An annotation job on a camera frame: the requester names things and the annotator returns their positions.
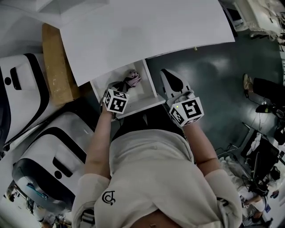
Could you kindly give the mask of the white robot with grey top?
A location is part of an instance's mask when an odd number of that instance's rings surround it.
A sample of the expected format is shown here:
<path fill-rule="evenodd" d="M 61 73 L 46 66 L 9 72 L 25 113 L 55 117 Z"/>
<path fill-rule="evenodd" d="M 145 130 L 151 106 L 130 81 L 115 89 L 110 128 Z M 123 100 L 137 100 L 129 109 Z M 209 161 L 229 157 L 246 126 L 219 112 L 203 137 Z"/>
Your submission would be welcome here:
<path fill-rule="evenodd" d="M 55 118 L 13 166 L 17 186 L 49 212 L 71 211 L 95 125 L 74 112 Z"/>

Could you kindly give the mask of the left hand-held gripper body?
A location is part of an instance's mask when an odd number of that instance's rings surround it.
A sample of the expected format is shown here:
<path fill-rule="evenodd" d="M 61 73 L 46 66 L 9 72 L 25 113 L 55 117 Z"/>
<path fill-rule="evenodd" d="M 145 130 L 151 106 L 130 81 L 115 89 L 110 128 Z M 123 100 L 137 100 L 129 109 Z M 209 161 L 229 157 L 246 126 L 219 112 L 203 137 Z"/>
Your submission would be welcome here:
<path fill-rule="evenodd" d="M 117 90 L 107 89 L 100 100 L 100 106 L 113 114 L 124 114 L 129 95 Z"/>

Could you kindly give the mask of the white and black robot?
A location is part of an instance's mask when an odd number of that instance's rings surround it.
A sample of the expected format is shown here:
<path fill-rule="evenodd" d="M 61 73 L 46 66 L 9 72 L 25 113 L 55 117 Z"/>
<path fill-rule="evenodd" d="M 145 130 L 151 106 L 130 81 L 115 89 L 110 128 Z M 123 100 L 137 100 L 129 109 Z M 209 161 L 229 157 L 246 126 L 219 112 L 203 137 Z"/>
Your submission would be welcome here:
<path fill-rule="evenodd" d="M 43 54 L 0 58 L 0 147 L 39 123 L 49 104 Z"/>

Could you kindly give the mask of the brown cardboard box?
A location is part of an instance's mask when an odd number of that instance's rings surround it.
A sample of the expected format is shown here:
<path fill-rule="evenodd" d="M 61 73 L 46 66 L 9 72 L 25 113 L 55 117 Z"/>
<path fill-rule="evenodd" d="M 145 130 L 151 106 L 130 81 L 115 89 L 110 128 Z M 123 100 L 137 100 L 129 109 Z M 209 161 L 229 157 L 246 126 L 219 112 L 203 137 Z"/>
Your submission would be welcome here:
<path fill-rule="evenodd" d="M 80 91 L 65 53 L 60 30 L 44 23 L 42 47 L 47 80 L 54 104 L 60 106 L 79 98 Z"/>

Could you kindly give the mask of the person's left forearm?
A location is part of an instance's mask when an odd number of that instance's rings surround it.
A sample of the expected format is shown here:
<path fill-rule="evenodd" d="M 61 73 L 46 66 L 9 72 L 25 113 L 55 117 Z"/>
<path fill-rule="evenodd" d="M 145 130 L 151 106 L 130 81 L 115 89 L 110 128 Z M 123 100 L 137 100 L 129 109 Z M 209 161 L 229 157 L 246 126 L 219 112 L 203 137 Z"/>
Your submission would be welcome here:
<path fill-rule="evenodd" d="M 110 179 L 110 133 L 113 114 L 103 107 L 87 151 L 85 173 Z"/>

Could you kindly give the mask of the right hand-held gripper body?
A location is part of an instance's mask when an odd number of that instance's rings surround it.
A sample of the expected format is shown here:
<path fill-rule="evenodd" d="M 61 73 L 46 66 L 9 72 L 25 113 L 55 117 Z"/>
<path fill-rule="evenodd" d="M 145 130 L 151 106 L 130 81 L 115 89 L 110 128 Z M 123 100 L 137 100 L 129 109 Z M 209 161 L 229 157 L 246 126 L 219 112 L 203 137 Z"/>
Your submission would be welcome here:
<path fill-rule="evenodd" d="M 193 90 L 169 99 L 167 104 L 171 118 L 179 127 L 192 124 L 204 116 L 200 98 L 195 96 Z"/>

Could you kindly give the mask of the person's black trouser leg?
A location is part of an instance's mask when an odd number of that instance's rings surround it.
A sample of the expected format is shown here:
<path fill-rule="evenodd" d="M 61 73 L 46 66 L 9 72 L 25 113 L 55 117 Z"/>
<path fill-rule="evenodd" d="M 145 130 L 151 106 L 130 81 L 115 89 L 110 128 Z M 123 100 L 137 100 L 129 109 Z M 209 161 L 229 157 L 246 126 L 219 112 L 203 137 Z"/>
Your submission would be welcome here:
<path fill-rule="evenodd" d="M 157 136 L 178 135 L 186 137 L 182 130 L 173 123 L 169 115 L 163 111 L 139 112 L 124 118 L 112 141 L 115 140 L 144 140 L 154 139 Z"/>

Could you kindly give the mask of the person's right forearm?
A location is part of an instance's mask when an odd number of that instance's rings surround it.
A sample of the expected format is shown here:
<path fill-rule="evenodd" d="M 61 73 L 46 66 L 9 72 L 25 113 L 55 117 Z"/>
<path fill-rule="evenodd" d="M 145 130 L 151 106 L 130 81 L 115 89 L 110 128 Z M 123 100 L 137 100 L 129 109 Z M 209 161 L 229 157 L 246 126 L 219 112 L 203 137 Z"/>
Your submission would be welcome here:
<path fill-rule="evenodd" d="M 197 167 L 204 176 L 221 169 L 217 154 L 198 123 L 183 127 Z"/>

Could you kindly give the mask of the ornate white carved furniture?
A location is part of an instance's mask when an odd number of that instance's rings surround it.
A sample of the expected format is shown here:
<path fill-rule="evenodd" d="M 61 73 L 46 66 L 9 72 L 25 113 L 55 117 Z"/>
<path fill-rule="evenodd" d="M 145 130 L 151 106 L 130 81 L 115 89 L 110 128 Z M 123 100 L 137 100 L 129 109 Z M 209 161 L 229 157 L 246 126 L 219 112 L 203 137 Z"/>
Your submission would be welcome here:
<path fill-rule="evenodd" d="M 285 0 L 234 0 L 241 19 L 235 30 L 250 30 L 250 36 L 268 35 L 271 40 L 285 35 Z"/>

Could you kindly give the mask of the pink and black cloth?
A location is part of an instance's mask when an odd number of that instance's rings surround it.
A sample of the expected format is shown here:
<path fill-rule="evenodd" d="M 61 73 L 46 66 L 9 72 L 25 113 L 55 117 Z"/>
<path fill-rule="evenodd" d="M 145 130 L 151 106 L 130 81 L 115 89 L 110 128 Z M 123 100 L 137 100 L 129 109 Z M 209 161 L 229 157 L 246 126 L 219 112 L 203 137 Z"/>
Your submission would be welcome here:
<path fill-rule="evenodd" d="M 140 74 L 136 70 L 132 69 L 125 77 L 125 79 L 121 81 L 122 88 L 117 91 L 127 93 L 129 89 L 136 87 L 141 82 L 141 80 L 142 79 Z"/>

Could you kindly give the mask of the white desk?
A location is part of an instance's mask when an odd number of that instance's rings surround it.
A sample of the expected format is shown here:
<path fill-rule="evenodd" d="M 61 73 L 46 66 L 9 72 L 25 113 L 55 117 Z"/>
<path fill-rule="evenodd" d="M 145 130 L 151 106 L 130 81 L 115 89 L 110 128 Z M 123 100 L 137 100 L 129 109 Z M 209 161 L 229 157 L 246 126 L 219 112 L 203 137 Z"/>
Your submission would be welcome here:
<path fill-rule="evenodd" d="M 60 32 L 79 86 L 145 58 L 234 41 L 218 0 L 110 0 Z"/>

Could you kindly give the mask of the white drawer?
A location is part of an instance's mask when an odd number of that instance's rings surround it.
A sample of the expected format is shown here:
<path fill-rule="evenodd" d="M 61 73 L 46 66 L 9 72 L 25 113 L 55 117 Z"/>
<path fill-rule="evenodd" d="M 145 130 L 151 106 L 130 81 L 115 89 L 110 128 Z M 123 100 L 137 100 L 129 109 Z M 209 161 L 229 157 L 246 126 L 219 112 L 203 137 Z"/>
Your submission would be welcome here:
<path fill-rule="evenodd" d="M 118 119 L 161 105 L 165 102 L 165 99 L 156 92 L 146 60 L 144 59 L 122 66 L 91 80 L 90 83 L 97 100 L 101 100 L 110 83 L 123 81 L 131 70 L 136 70 L 142 80 L 136 87 L 130 88 L 127 92 L 129 94 L 129 101 L 124 113 L 116 115 Z"/>

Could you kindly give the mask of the person's white sweatshirt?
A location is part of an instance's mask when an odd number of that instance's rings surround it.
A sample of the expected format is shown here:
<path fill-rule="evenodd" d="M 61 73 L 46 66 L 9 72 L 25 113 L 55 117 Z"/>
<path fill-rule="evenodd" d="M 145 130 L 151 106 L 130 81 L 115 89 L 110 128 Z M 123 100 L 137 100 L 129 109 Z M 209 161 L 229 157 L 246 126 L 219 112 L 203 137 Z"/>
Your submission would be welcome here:
<path fill-rule="evenodd" d="M 74 228 L 131 228 L 157 210 L 182 228 L 239 228 L 242 222 L 240 197 L 228 174 L 203 174 L 178 134 L 140 130 L 117 138 L 110 146 L 110 169 L 110 179 L 79 179 Z"/>

